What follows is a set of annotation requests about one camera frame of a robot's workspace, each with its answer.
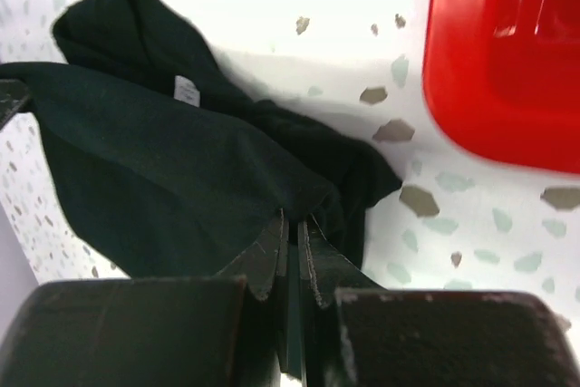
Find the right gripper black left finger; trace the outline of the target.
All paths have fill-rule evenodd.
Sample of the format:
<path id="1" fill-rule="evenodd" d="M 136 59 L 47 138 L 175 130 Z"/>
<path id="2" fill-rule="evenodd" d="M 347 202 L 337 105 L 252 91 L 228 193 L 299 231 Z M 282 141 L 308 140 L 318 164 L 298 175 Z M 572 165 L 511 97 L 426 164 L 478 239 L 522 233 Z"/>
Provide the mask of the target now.
<path id="1" fill-rule="evenodd" d="M 288 224 L 213 276 L 52 282 L 1 346 L 4 386 L 277 386 Z"/>

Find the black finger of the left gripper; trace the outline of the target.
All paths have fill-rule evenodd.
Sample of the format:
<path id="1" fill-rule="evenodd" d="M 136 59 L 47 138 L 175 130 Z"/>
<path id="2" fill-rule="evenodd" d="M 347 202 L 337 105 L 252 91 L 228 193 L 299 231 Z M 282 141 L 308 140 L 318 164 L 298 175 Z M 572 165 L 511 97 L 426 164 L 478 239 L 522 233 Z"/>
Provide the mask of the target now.
<path id="1" fill-rule="evenodd" d="M 16 79 L 0 80 L 0 129 L 16 115 L 31 111 L 32 96 L 28 86 Z"/>

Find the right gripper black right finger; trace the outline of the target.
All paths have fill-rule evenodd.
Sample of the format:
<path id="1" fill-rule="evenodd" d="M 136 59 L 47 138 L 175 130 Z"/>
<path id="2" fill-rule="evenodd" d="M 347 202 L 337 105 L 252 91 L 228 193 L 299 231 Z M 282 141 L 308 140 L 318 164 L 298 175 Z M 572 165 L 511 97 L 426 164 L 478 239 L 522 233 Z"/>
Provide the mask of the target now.
<path id="1" fill-rule="evenodd" d="M 506 291 L 388 290 L 297 229 L 306 386 L 576 386 L 553 312 Z"/>

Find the black t shirt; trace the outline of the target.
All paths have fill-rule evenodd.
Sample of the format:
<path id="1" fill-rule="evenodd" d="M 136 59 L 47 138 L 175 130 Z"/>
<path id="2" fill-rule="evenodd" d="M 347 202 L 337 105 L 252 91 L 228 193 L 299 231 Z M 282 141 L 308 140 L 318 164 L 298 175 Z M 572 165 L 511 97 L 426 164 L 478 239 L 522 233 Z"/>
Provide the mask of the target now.
<path id="1" fill-rule="evenodd" d="M 72 230 L 128 275 L 212 275 L 278 214 L 362 263 L 366 211 L 401 187 L 374 147 L 248 97 L 160 0 L 82 0 L 53 37 L 63 63 L 1 75 L 32 94 Z"/>

